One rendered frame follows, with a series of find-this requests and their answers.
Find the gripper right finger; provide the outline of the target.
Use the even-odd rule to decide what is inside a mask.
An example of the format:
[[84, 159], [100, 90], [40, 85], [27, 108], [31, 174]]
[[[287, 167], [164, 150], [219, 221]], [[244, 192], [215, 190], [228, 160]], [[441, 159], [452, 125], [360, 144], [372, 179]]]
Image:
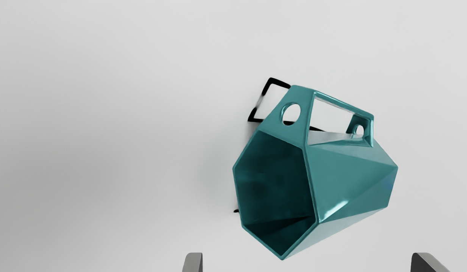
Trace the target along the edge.
[[450, 272], [437, 258], [430, 253], [413, 253], [411, 272]]

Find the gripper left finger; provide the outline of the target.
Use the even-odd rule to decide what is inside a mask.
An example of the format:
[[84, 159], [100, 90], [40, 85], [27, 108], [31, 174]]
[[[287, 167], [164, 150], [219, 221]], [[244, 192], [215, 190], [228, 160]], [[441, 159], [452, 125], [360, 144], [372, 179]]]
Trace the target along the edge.
[[188, 253], [185, 257], [182, 272], [203, 272], [203, 253]]

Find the teal faceted mug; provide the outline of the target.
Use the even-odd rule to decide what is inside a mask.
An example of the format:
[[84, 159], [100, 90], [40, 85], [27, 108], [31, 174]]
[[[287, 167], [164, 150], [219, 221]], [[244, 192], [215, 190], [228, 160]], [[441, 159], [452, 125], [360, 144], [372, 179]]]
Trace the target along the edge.
[[[345, 133], [311, 131], [315, 100], [352, 113]], [[398, 171], [374, 117], [292, 85], [233, 166], [242, 227], [280, 260], [386, 208]]]

